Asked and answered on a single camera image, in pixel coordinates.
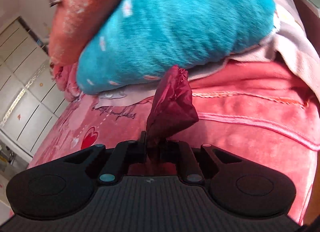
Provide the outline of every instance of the orange fabric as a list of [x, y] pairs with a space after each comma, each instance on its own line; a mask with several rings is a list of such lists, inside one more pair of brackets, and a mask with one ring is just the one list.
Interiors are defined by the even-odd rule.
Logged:
[[54, 64], [77, 62], [85, 45], [98, 32], [121, 0], [62, 0], [52, 22], [49, 56]]

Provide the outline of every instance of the pink blanket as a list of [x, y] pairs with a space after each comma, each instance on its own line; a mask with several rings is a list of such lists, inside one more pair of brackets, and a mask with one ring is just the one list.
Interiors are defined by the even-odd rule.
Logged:
[[[200, 121], [174, 135], [192, 147], [210, 143], [286, 174], [297, 188], [289, 212], [302, 223], [320, 145], [319, 102], [282, 62], [231, 61], [220, 72], [190, 82]], [[81, 95], [54, 125], [29, 167], [93, 144], [107, 148], [138, 139], [152, 97], [128, 107], [100, 107]]]

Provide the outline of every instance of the blue pillow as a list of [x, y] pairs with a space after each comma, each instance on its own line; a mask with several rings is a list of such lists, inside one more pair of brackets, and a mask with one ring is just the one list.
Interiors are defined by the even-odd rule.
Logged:
[[77, 83], [93, 95], [217, 62], [270, 34], [274, 11], [273, 0], [122, 0], [83, 50]]

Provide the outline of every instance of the white floor tile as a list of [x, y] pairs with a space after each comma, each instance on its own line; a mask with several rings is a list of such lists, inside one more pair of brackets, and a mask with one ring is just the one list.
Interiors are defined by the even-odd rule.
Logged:
[[63, 100], [63, 92], [58, 90], [57, 85], [54, 85], [53, 88], [49, 91], [49, 93], [44, 97], [42, 103], [46, 105], [52, 113], [54, 113]]
[[2, 33], [0, 33], [0, 46], [19, 28], [22, 27], [17, 21], [9, 25]]
[[47, 67], [35, 79], [35, 81], [29, 87], [29, 90], [33, 93], [33, 95], [36, 96], [39, 101], [42, 101], [54, 84], [55, 82], [51, 78], [50, 68]]
[[20, 27], [15, 31], [1, 46], [0, 54], [4, 61], [9, 57], [9, 55], [21, 44], [29, 34], [24, 28]]
[[2, 64], [0, 66], [0, 89], [3, 87], [3, 85], [6, 83], [10, 76], [10, 70], [7, 68], [5, 64]]
[[46, 136], [49, 134], [51, 128], [54, 126], [54, 124], [56, 123], [57, 120], [58, 120], [58, 118], [55, 115], [53, 115], [52, 118], [50, 119], [50, 121], [45, 126], [41, 135], [38, 137], [38, 140], [36, 141], [35, 145], [33, 146], [32, 150], [31, 150], [32, 155], [34, 155], [36, 153], [36, 151], [39, 149], [41, 143], [46, 138]]
[[60, 117], [69, 104], [70, 102], [64, 100], [54, 114]]
[[37, 44], [32, 37], [27, 37], [7, 58], [5, 63], [10, 70], [15, 71], [36, 47]]
[[14, 74], [26, 85], [48, 58], [47, 54], [40, 47], [37, 47], [17, 68]]
[[3, 127], [11, 135], [11, 139], [18, 139], [38, 106], [39, 101], [31, 93], [25, 92]]
[[0, 117], [8, 110], [19, 92], [23, 90], [21, 82], [14, 75], [11, 75], [0, 90]]
[[27, 151], [31, 152], [33, 145], [51, 117], [52, 113], [44, 105], [40, 104], [18, 138], [18, 142]]

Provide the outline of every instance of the red heart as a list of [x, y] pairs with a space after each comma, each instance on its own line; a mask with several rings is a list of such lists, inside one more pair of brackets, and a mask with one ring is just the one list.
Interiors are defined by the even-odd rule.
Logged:
[[94, 131], [94, 126], [91, 127], [87, 133], [84, 136], [84, 139], [82, 140], [81, 149], [88, 148], [89, 146], [92, 146], [93, 143], [97, 140], [98, 132]]

